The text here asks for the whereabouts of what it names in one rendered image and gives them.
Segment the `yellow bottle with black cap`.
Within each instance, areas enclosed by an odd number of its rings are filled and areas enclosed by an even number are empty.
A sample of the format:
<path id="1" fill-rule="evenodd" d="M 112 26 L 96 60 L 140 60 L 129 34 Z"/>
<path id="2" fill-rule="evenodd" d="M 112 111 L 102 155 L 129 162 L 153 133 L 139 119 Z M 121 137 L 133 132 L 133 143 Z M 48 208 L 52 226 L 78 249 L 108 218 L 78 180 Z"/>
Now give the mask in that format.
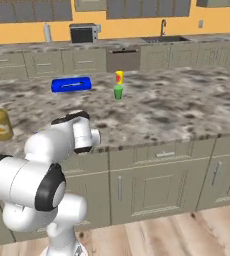
<path id="1" fill-rule="evenodd" d="M 0 107 L 0 141 L 8 141 L 13 137 L 13 130 L 8 113 Z"/>

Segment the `white paper towel roll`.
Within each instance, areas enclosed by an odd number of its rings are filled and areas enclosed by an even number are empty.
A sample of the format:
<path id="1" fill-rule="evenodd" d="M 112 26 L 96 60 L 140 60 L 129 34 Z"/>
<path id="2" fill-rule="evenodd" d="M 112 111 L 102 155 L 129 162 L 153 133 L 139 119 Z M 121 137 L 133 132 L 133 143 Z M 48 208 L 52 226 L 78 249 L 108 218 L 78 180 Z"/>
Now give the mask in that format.
<path id="1" fill-rule="evenodd" d="M 43 32 L 45 37 L 45 42 L 49 43 L 52 41 L 51 38 L 51 32 L 50 32 L 50 26 L 48 24 L 43 24 Z"/>

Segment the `yellow and red can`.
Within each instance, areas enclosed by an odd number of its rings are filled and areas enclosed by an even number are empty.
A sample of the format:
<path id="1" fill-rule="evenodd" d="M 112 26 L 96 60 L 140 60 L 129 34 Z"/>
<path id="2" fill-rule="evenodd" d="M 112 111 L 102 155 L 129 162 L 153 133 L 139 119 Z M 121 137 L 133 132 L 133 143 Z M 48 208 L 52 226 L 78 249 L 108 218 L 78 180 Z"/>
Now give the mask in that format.
<path id="1" fill-rule="evenodd" d="M 123 84 L 123 71 L 118 70 L 115 72 L 116 84 L 122 85 Z"/>

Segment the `green cup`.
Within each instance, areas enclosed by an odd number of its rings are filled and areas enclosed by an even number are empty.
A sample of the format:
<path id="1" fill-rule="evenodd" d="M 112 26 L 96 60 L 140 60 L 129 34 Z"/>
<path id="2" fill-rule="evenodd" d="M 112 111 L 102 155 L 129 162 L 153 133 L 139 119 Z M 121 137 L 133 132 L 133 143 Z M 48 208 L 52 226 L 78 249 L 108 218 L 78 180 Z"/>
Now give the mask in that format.
<path id="1" fill-rule="evenodd" d="M 115 85 L 113 87 L 113 92 L 114 92 L 114 97 L 116 100 L 121 100 L 122 99 L 122 94 L 123 94 L 123 86 L 122 85 Z"/>

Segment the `olive base cupboards run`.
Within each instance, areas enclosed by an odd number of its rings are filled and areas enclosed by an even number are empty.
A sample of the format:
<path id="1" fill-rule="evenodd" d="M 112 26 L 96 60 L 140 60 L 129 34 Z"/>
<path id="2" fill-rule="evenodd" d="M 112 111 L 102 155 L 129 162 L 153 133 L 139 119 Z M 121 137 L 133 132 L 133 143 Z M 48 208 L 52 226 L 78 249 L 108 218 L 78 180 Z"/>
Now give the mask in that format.
<path id="1" fill-rule="evenodd" d="M 141 47 L 141 70 L 179 67 L 230 70 L 230 40 L 156 43 Z"/>
<path id="2" fill-rule="evenodd" d="M 0 52 L 0 80 L 87 75 L 105 71 L 105 48 Z"/>

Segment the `grey wall cupboards run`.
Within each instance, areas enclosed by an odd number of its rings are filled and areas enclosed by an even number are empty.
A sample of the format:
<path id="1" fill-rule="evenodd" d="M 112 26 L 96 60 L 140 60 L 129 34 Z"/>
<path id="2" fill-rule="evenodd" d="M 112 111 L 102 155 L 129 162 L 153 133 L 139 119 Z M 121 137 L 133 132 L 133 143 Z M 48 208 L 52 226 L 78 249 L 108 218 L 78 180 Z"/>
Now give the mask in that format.
<path id="1" fill-rule="evenodd" d="M 71 20 L 71 0 L 0 0 L 0 23 Z"/>
<path id="2" fill-rule="evenodd" d="M 107 0 L 108 19 L 186 17 L 191 0 Z"/>

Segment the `grey microwave oven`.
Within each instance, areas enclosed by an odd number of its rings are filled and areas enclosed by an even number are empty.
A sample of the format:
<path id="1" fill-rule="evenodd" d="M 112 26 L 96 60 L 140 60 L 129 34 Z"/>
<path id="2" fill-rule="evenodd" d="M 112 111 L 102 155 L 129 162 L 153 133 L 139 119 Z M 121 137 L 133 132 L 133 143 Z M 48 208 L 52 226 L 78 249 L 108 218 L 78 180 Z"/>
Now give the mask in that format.
<path id="1" fill-rule="evenodd" d="M 95 43 L 98 37 L 98 26 L 94 23 L 69 25 L 72 43 Z"/>

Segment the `olive cupboard door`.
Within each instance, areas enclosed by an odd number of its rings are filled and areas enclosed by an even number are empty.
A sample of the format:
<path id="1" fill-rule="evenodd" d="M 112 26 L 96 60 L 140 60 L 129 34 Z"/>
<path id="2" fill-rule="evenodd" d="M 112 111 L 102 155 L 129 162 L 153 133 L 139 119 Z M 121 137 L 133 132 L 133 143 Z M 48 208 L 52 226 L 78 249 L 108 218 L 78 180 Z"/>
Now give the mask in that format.
<path id="1" fill-rule="evenodd" d="M 222 166 L 212 186 L 213 171 L 217 162 Z M 205 177 L 197 211 L 230 205 L 230 155 L 212 157 Z"/>
<path id="2" fill-rule="evenodd" d="M 208 163 L 209 159 L 203 158 L 112 171 L 111 223 L 193 211 Z M 118 200 L 118 176 L 122 177 L 122 201 Z"/>
<path id="3" fill-rule="evenodd" d="M 66 192 L 84 197 L 87 201 L 87 216 L 75 227 L 85 231 L 110 225 L 110 198 L 108 173 L 92 173 L 67 176 Z"/>

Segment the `blue rectangular box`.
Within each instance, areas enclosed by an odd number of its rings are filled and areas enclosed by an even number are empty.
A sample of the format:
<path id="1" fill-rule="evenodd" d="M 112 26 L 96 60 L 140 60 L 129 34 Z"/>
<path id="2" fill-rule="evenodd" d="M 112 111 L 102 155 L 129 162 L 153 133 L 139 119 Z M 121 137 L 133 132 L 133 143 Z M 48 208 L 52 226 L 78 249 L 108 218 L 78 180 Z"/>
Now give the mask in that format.
<path id="1" fill-rule="evenodd" d="M 88 76 L 53 79 L 51 91 L 53 93 L 90 90 L 91 79 Z"/>

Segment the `grey dishwasher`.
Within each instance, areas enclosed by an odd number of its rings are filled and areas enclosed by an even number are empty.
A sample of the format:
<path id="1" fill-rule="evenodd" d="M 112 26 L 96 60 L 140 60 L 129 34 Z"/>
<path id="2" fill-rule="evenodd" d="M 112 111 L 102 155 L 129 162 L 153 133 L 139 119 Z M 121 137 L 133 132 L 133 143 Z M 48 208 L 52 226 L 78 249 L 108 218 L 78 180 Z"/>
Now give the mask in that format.
<path id="1" fill-rule="evenodd" d="M 140 69 L 140 48 L 120 47 L 107 50 L 107 71 L 135 71 Z"/>

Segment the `steel sink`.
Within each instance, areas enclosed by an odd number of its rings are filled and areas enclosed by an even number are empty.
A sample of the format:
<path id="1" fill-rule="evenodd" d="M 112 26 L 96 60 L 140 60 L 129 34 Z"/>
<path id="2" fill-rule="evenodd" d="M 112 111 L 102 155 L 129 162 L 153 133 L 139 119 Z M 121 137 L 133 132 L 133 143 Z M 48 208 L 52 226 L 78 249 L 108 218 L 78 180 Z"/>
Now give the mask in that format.
<path id="1" fill-rule="evenodd" d="M 147 43 L 189 41 L 189 39 L 182 36 L 143 37 L 141 39 Z"/>

